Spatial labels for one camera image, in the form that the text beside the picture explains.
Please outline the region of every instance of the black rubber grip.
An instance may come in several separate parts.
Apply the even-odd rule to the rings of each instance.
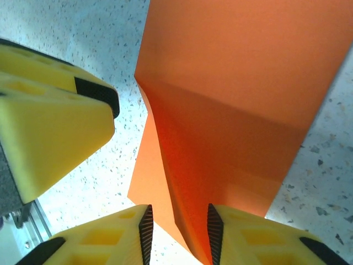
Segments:
[[[349,265],[324,243],[308,237],[300,237],[299,239],[327,265]]]
[[[77,94],[103,101],[110,105],[113,117],[120,112],[119,97],[115,89],[75,77]]]
[[[212,203],[207,211],[207,233],[210,240],[212,264],[220,265],[224,223]]]
[[[63,237],[56,237],[36,246],[16,265],[43,265],[63,244]]]
[[[140,232],[140,243],[143,265],[149,265],[151,260],[152,238],[153,238],[153,211],[152,205],[147,209],[138,225]]]

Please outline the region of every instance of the yellow plastic part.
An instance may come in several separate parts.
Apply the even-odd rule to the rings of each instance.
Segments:
[[[0,143],[23,203],[48,190],[114,133],[104,102],[4,72],[0,95]]]
[[[137,205],[55,235],[66,242],[44,265],[149,264],[152,232],[152,207]]]
[[[321,242],[309,232],[231,207],[214,207],[223,221],[220,265],[325,265],[299,240],[307,237]],[[216,231],[216,225],[209,227],[210,242],[217,241]],[[219,258],[215,249],[212,254]]]
[[[75,77],[114,89],[85,70],[17,47],[0,45],[0,71],[76,93]]]

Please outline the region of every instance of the orange block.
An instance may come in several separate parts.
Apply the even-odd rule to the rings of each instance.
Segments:
[[[129,197],[211,263],[208,203],[266,214],[352,40],[351,0],[151,0],[135,77],[159,147],[147,126]]]

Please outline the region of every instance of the rectangular cutout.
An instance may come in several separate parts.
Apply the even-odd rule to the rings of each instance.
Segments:
[[[11,50],[17,54],[21,54],[26,57],[32,57],[32,53],[30,51],[22,50],[22,49],[17,49],[17,48],[11,48]]]
[[[256,256],[261,265],[306,265],[290,253],[261,253]]]
[[[83,245],[116,245],[121,239],[123,229],[95,229],[82,240]]]
[[[40,55],[36,56],[35,59],[36,59],[36,61],[44,63],[46,65],[52,65],[53,64],[52,60],[50,60],[48,58],[45,58],[45,57],[42,57]]]
[[[46,92],[45,89],[41,87],[33,86],[32,84],[22,81],[7,83],[6,87],[31,95],[43,95]]]
[[[109,254],[74,255],[66,265],[105,265]]]
[[[68,71],[70,73],[76,73],[76,74],[82,74],[83,73],[83,71],[80,68],[76,67],[76,66],[65,65],[63,63],[60,63],[57,66],[60,69],[63,69],[63,70]]]
[[[251,246],[285,244],[285,240],[280,238],[277,232],[272,229],[242,229],[241,233]]]

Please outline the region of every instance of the speckled floor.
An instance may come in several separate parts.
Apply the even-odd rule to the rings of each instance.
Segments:
[[[53,232],[105,216],[127,199],[147,112],[133,78],[144,0],[0,0],[0,37],[78,65],[115,86],[111,141],[40,197]],[[353,264],[353,52],[327,95],[267,218],[307,229]],[[156,227],[151,264],[198,264]]]

